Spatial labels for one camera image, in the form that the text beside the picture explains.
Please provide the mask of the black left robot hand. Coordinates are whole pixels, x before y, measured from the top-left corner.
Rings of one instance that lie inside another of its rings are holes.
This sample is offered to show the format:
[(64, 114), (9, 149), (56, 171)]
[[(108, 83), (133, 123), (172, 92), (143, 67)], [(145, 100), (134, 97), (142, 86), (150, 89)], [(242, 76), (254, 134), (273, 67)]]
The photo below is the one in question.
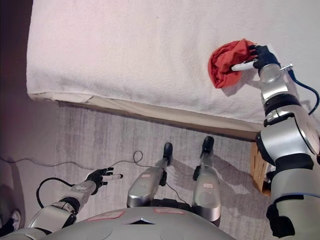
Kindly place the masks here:
[(85, 179), (85, 181), (92, 181), (95, 184), (94, 191), (91, 195), (95, 195), (99, 188), (102, 186), (106, 186), (110, 181), (120, 180), (124, 177), (123, 174), (117, 173), (114, 174), (114, 168), (108, 167), (103, 169), (97, 169), (91, 172)]

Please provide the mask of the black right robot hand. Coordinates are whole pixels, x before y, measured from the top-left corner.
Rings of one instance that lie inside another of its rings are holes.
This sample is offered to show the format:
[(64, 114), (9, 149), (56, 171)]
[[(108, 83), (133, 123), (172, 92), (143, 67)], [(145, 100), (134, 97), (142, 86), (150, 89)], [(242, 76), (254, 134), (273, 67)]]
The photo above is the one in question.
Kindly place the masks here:
[(246, 60), (243, 63), (233, 65), (230, 70), (233, 72), (241, 72), (250, 69), (256, 69), (260, 71), (263, 67), (276, 64), (279, 67), (281, 64), (279, 63), (276, 56), (270, 51), (267, 45), (250, 45), (248, 47), (249, 56), (253, 57), (252, 60)]

